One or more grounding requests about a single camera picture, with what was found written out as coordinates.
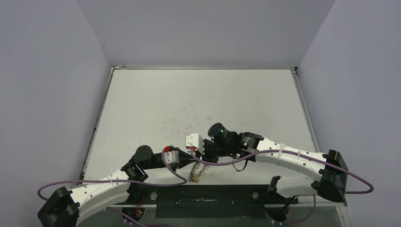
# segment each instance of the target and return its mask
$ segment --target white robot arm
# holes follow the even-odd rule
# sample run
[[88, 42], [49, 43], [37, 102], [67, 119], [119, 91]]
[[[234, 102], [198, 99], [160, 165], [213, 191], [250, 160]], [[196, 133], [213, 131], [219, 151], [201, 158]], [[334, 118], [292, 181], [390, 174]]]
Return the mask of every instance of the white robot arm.
[[330, 201], [344, 201], [347, 174], [316, 162], [320, 160], [348, 170], [337, 151], [330, 150], [328, 154], [303, 151], [254, 133], [228, 131], [220, 123], [214, 124], [208, 135], [211, 140], [205, 140], [199, 134], [185, 138], [185, 146], [191, 154], [172, 146], [154, 154], [149, 146], [140, 146], [126, 165], [96, 184], [71, 190], [57, 189], [38, 212], [38, 218], [44, 227], [73, 227], [111, 205], [125, 202], [141, 184], [146, 184], [143, 183], [148, 177], [145, 169], [167, 167], [172, 171], [171, 168], [175, 170], [196, 161], [225, 165], [218, 163], [219, 157], [271, 163], [301, 173], [294, 177], [272, 178], [268, 191], [278, 194], [280, 199], [318, 194]]

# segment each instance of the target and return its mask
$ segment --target white table surface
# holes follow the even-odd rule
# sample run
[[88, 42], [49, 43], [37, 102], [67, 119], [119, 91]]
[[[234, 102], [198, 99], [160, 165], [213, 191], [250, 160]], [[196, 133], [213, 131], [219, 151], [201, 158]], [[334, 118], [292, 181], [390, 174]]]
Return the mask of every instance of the white table surface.
[[[209, 139], [207, 131], [216, 122], [315, 152], [290, 70], [115, 70], [84, 179], [120, 169], [140, 145], [155, 153], [167, 145], [186, 150], [186, 135]], [[177, 172], [187, 177], [190, 168]], [[149, 183], [180, 181], [165, 168], [146, 172]], [[298, 174], [249, 162], [240, 173], [232, 166], [211, 166], [199, 184], [269, 184], [273, 176]]]

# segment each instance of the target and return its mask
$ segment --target wire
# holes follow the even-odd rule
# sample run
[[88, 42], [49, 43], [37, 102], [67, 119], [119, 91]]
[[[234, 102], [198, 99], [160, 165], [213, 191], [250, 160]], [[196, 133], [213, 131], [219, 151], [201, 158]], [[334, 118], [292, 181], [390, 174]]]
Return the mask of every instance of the wire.
[[142, 200], [137, 204], [136, 213], [142, 214], [142, 211], [139, 210], [139, 206], [144, 202], [145, 195], [142, 195]]
[[44, 197], [42, 195], [42, 190], [54, 185], [58, 185], [58, 184], [63, 184], [63, 183], [110, 183], [110, 182], [128, 182], [128, 183], [137, 183], [137, 184], [141, 184], [141, 185], [148, 185], [148, 186], [156, 186], [156, 187], [170, 187], [170, 186], [179, 186], [179, 185], [183, 185], [185, 183], [187, 183], [188, 181], [180, 176], [178, 173], [174, 172], [170, 166], [168, 166], [165, 157], [164, 157], [164, 152], [162, 154], [162, 160], [164, 165], [167, 167], [167, 169], [174, 174], [175, 176], [177, 176], [178, 178], [180, 178], [181, 180], [183, 180], [183, 182], [181, 183], [171, 183], [171, 184], [156, 184], [156, 183], [145, 183], [145, 182], [141, 182], [141, 181], [134, 181], [134, 180], [123, 180], [123, 179], [119, 179], [119, 180], [67, 180], [67, 181], [57, 181], [57, 182], [53, 182], [53, 183], [49, 183], [46, 184], [44, 186], [42, 186], [41, 188], [38, 189], [37, 191], [37, 195], [39, 196], [39, 198], [41, 198], [42, 200], [48, 200], [48, 198]]
[[[253, 157], [253, 156], [255, 156], [255, 155], [258, 155], [258, 154], [263, 154], [263, 153], [277, 153], [277, 152], [279, 152], [279, 150], [275, 150], [275, 149], [273, 149], [273, 150], [261, 150], [261, 151], [258, 151], [258, 152], [249, 154], [249, 155], [247, 155], [247, 156], [244, 156], [244, 157], [242, 157], [242, 158], [239, 158], [239, 159], [237, 159], [237, 160], [235, 160], [235, 161], [224, 162], [224, 163], [213, 163], [213, 162], [206, 162], [206, 161], [200, 160], [199, 158], [197, 158], [197, 157], [193, 154], [193, 151], [192, 151], [192, 150], [191, 150], [191, 156], [192, 156], [192, 158], [195, 159], [196, 161], [201, 162], [201, 163], [204, 163], [204, 164], [207, 164], [207, 165], [210, 165], [210, 166], [227, 166], [227, 165], [231, 165], [231, 164], [234, 164], [234, 163], [237, 163], [237, 162], [246, 160], [246, 159], [248, 159], [248, 158], [250, 158], [250, 157]], [[346, 194], [367, 194], [367, 193], [371, 193], [371, 192], [373, 191], [373, 189], [374, 189], [373, 185], [372, 185], [371, 183], [369, 183], [367, 180], [365, 180], [365, 179], [363, 179], [362, 177], [356, 175], [355, 173], [352, 173], [352, 172], [350, 172], [350, 171], [348, 171], [348, 170], [346, 170], [346, 169], [343, 169], [343, 168], [341, 168], [341, 167], [335, 166], [335, 165], [333, 165], [333, 164], [331, 164], [331, 163], [328, 163], [328, 162], [325, 162], [325, 161], [321, 161], [321, 160], [318, 160], [318, 159], [316, 159], [316, 158], [314, 158], [314, 157], [309, 157], [309, 156], [307, 156], [307, 155], [298, 154], [297, 152], [294, 152], [294, 151], [283, 150], [282, 153], [287, 153], [287, 154], [296, 155], [296, 156], [299, 155], [300, 157], [303, 157], [303, 158], [309, 159], [309, 160], [311, 160], [311, 161], [318, 162], [318, 163], [320, 163], [320, 164], [323, 164], [323, 165], [329, 166], [329, 167], [331, 167], [331, 168], [337, 169], [337, 170], [339, 170], [339, 171], [342, 171], [342, 172], [344, 172], [344, 173], [346, 173], [346, 174], [348, 174], [348, 175], [350, 175], [350, 176], [356, 178], [357, 180], [359, 180], [359, 181], [361, 181], [362, 183], [364, 183], [364, 184], [366, 184], [367, 186], [369, 186], [369, 189], [366, 190], [366, 191], [348, 191], [348, 192], [345, 192]]]
[[297, 223], [304, 222], [304, 221], [308, 220], [308, 218], [310, 218], [310, 217], [314, 214], [314, 211], [316, 210], [316, 197], [315, 197], [315, 195], [313, 195], [313, 198], [314, 198], [314, 207], [312, 208], [311, 212], [310, 212], [306, 217], [304, 217], [304, 218], [301, 219], [301, 220], [288, 221], [288, 222], [286, 221], [286, 222], [283, 222], [283, 223], [282, 223], [282, 222], [278, 222], [278, 221], [273, 220], [273, 219], [270, 217], [269, 214], [267, 214], [267, 216], [268, 216], [270, 219], [272, 219], [274, 223], [277, 223], [277, 224], [280, 224], [280, 225], [292, 225], [292, 224], [297, 224]]
[[291, 203], [296, 197], [297, 197], [297, 195], [294, 195], [291, 199], [289, 199], [289, 200], [287, 201], [287, 203], [284, 205], [284, 207], [280, 210], [279, 213], [283, 212], [284, 210], [287, 210], [287, 211], [288, 211], [290, 203]]
[[234, 169], [237, 171], [237, 172], [241, 172], [241, 171], [243, 171], [245, 168], [246, 168], [246, 165], [248, 164], [248, 160], [245, 160], [245, 165], [244, 165], [244, 167], [241, 169], [241, 170], [238, 170], [236, 167], [235, 167], [235, 165], [234, 165], [234, 163], [233, 163], [233, 167], [234, 167]]
[[134, 225], [137, 225], [137, 226], [142, 226], [142, 227], [157, 227], [157, 226], [168, 227], [169, 226], [169, 225], [166, 225], [166, 224], [141, 224], [138, 221], [136, 221], [135, 219], [133, 219], [130, 216], [128, 216], [127, 214], [123, 213], [122, 211], [119, 211], [119, 210], [117, 210], [117, 209], [115, 209], [113, 207], [108, 207], [108, 209], [123, 215], [126, 219], [128, 219], [131, 222], [133, 222]]
[[200, 171], [196, 172], [199, 169], [200, 166], [200, 162], [195, 162], [195, 164], [193, 164], [189, 174], [188, 174], [188, 181], [189, 182], [195, 182], [198, 183], [199, 182], [199, 178], [201, 175], [205, 174], [205, 169], [208, 167], [208, 165], [203, 164], [203, 167]]

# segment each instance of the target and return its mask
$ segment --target gray wall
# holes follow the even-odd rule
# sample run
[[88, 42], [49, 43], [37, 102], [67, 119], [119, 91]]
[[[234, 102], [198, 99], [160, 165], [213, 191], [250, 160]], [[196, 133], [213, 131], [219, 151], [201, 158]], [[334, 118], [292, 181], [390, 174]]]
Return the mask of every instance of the gray wall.
[[77, 0], [122, 65], [298, 65], [334, 0]]
[[[348, 195], [353, 226], [400, 226], [401, 1], [337, 0], [299, 80], [322, 151], [375, 186]], [[349, 179], [349, 190], [366, 186]]]
[[36, 190], [78, 178], [110, 68], [75, 0], [0, 5], [0, 225], [41, 226]]

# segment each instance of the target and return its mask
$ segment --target bolt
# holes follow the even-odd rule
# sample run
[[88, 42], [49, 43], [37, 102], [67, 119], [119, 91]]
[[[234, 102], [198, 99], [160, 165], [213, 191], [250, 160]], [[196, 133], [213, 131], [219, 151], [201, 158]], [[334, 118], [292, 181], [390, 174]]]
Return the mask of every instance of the bolt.
[[157, 198], [157, 193], [156, 192], [152, 192], [151, 194], [150, 194], [150, 199], [151, 200], [155, 200]]
[[258, 192], [252, 193], [252, 198], [257, 200], [259, 198], [259, 193]]

